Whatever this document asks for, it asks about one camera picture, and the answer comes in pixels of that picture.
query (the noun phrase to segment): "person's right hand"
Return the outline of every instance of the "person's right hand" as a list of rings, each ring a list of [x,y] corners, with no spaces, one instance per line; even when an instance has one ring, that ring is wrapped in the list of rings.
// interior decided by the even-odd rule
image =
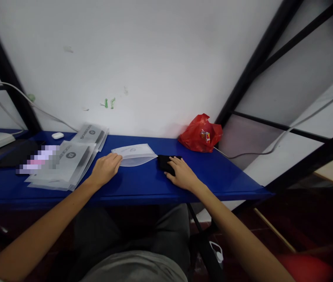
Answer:
[[[96,190],[100,189],[117,174],[121,161],[121,155],[112,153],[99,158],[93,167],[92,174],[85,182],[95,187]]]
[[[175,176],[168,172],[164,173],[174,185],[193,193],[196,189],[205,186],[183,159],[177,157],[169,157],[169,159],[168,164],[174,169]]]

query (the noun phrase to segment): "black smartphone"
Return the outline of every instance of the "black smartphone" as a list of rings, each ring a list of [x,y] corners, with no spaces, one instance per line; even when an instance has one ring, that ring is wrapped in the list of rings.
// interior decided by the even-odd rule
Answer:
[[[0,168],[15,168],[27,159],[30,155],[37,155],[37,151],[42,150],[45,141],[26,140],[13,151],[0,159]]]

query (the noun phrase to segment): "white cable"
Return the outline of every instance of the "white cable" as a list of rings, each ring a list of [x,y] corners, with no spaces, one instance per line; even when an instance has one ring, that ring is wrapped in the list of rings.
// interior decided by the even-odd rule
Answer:
[[[20,128],[22,129],[21,131],[18,131],[18,132],[15,132],[15,133],[11,133],[12,135],[15,135],[15,134],[19,134],[19,133],[22,133],[25,128],[16,121],[16,119],[6,110],[6,108],[2,105],[2,103],[0,102],[0,107],[2,108],[2,110],[5,111],[5,113],[7,113],[7,115],[13,120],[13,122],[15,122],[18,126],[20,126]]]
[[[283,134],[280,135],[280,137],[278,138],[278,140],[276,141],[275,145],[273,146],[273,148],[266,153],[243,153],[243,154],[239,154],[236,155],[234,157],[228,157],[226,156],[223,152],[221,152],[220,150],[216,149],[217,151],[219,151],[220,153],[222,153],[224,156],[226,156],[228,159],[235,159],[238,158],[240,156],[243,155],[269,155],[271,153],[273,153],[276,148],[278,147],[278,145],[280,144],[280,142],[285,138],[285,136],[292,131],[294,128],[296,128],[298,125],[300,125],[301,123],[304,123],[305,121],[309,120],[310,118],[312,118],[313,116],[317,115],[318,113],[320,113],[322,110],[324,110],[326,107],[328,107],[330,104],[333,103],[333,99],[331,101],[329,101],[328,103],[326,103],[324,106],[322,106],[321,108],[319,108],[316,112],[310,114],[308,117],[304,118],[303,120],[301,120],[300,122],[296,123],[295,125],[293,125],[292,127],[290,127],[287,131],[285,131]]]
[[[36,109],[38,109],[38,110],[40,110],[41,112],[43,112],[44,114],[47,114],[48,116],[54,118],[55,120],[57,120],[57,121],[59,121],[59,122],[65,124],[65,125],[67,125],[67,126],[70,127],[72,130],[78,132],[77,129],[75,129],[74,127],[72,127],[71,125],[69,125],[67,122],[65,122],[65,121],[63,121],[63,120],[57,118],[57,117],[54,116],[54,115],[51,115],[51,114],[47,113],[46,111],[44,111],[44,110],[42,110],[41,108],[39,108],[38,106],[36,106],[35,103],[33,103],[33,102],[28,98],[28,96],[25,95],[25,94],[24,94],[19,88],[17,88],[16,86],[13,86],[12,84],[9,84],[9,83],[7,83],[7,82],[1,82],[0,85],[8,85],[8,86],[11,86],[12,88],[16,89],[16,90],[17,90],[21,95],[23,95],[23,96],[27,99],[27,101],[28,101],[32,106],[34,106]]]

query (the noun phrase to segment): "stack of plastic pouches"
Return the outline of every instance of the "stack of plastic pouches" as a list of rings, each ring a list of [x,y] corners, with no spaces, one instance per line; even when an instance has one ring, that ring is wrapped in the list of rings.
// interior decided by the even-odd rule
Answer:
[[[28,187],[74,191],[101,152],[108,132],[108,128],[84,124],[71,141],[63,141],[42,168],[25,180],[31,182]]]

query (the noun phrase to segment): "forearm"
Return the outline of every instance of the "forearm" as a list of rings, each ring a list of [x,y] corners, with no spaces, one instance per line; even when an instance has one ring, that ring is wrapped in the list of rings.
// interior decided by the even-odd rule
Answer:
[[[252,279],[261,282],[294,281],[275,256],[205,185],[195,191]]]
[[[96,190],[83,183],[5,248],[0,253],[0,279],[25,279]]]

